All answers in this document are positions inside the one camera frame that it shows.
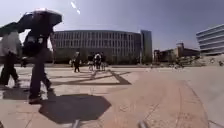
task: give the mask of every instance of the ground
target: ground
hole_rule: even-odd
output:
[[[17,68],[22,87],[31,68]],[[47,68],[54,93],[29,105],[23,89],[0,91],[0,120],[5,128],[223,128],[220,67],[175,69]]]

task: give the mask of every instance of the curved building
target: curved building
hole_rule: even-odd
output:
[[[140,59],[141,36],[124,31],[72,30],[56,31],[51,41],[55,61],[68,61],[75,52],[80,52],[82,61],[86,61],[89,54],[103,53],[110,63],[127,63]]]
[[[196,34],[202,55],[224,53],[224,24]]]

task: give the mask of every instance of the sky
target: sky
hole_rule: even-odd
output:
[[[25,12],[48,8],[63,15],[55,30],[143,29],[152,31],[154,49],[173,48],[179,42],[198,48],[197,32],[224,24],[223,5],[223,0],[4,0],[0,26],[18,21]]]

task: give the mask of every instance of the black umbrella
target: black umbrella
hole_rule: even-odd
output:
[[[32,29],[41,25],[43,20],[53,27],[62,22],[62,15],[51,10],[41,9],[24,14],[18,23],[23,29]]]
[[[0,28],[0,37],[3,37],[4,35],[9,34],[14,30],[18,30],[18,25],[16,22],[6,24]]]

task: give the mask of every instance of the building facade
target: building facade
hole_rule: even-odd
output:
[[[196,34],[202,55],[224,53],[224,24]]]
[[[175,62],[177,59],[186,57],[199,56],[199,51],[195,49],[189,49],[184,47],[184,43],[178,43],[176,48],[168,49],[164,51],[154,50],[154,62]]]
[[[109,30],[56,31],[51,42],[54,60],[63,62],[80,52],[82,61],[103,53],[109,63],[137,63],[142,48],[141,33]]]
[[[142,30],[141,31],[141,52],[142,61],[151,62],[152,61],[152,33],[151,31]]]

